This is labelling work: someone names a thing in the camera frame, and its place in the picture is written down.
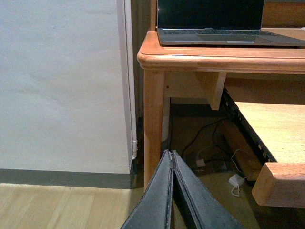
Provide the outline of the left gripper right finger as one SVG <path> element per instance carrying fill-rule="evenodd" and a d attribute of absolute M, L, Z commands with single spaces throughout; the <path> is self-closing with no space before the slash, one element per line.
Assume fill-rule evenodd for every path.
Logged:
<path fill-rule="evenodd" d="M 242 229 L 183 159 L 172 151 L 173 196 L 188 229 Z"/>

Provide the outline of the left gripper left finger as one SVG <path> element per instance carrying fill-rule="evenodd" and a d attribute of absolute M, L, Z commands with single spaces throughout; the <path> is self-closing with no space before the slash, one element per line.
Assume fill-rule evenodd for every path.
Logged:
<path fill-rule="evenodd" d="M 173 157 L 165 150 L 143 197 L 123 229 L 169 229 L 173 199 Z"/>

